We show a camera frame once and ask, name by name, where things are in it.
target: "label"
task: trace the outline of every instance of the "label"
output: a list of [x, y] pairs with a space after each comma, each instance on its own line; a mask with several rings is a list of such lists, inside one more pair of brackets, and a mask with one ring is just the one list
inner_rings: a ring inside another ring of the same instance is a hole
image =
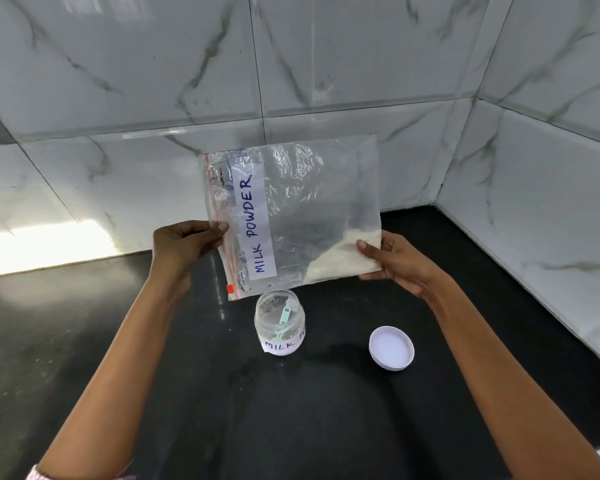
[[273, 355], [289, 355], [295, 352], [304, 340], [305, 329], [302, 327], [293, 337], [287, 340], [265, 339], [261, 334], [258, 334], [260, 345], [264, 352], [269, 352]]
[[232, 161], [236, 220], [240, 227], [239, 241], [247, 260], [251, 281], [277, 276], [273, 256], [269, 211], [264, 187], [264, 167], [243, 159]]

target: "plastic jar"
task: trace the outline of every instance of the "plastic jar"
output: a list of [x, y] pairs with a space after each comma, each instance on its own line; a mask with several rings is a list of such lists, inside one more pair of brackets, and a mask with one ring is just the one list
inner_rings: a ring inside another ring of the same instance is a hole
[[304, 340], [304, 309], [293, 291], [264, 293], [256, 303], [254, 318], [262, 350], [289, 355]]

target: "jar label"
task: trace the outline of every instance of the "jar label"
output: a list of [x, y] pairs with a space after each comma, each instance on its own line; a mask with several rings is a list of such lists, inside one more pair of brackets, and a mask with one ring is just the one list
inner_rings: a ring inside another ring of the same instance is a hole
[[262, 345], [262, 350], [264, 350], [264, 352], [269, 352], [273, 355], [289, 355], [292, 352], [295, 352], [300, 344], [302, 344], [304, 332], [305, 329], [302, 327], [302, 329], [300, 329], [293, 337], [286, 340], [269, 340], [265, 339], [261, 334], [258, 334], [258, 338], [260, 339], [260, 345]]

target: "black countertop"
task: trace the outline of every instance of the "black countertop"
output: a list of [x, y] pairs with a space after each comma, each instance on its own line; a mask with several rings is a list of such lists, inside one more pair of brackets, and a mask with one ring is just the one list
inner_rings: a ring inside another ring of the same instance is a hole
[[[511, 352], [600, 447], [600, 361], [436, 209], [383, 215], [450, 273]], [[23, 479], [80, 396], [136, 296], [149, 253], [0, 277], [0, 479]], [[432, 312], [391, 282], [296, 288], [306, 338], [264, 354], [256, 297], [229, 302], [217, 255], [193, 273], [130, 472], [141, 479], [509, 476]], [[372, 361], [380, 325], [415, 359]]]

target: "person's right hand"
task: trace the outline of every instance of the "person's right hand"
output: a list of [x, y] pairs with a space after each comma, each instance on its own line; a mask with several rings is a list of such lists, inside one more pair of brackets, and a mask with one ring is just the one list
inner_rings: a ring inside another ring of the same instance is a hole
[[382, 271], [361, 274], [361, 280], [393, 280], [405, 290], [422, 296], [443, 271], [433, 261], [414, 248], [400, 234], [382, 231], [382, 245], [378, 249], [364, 241], [356, 243], [360, 253], [382, 265]]

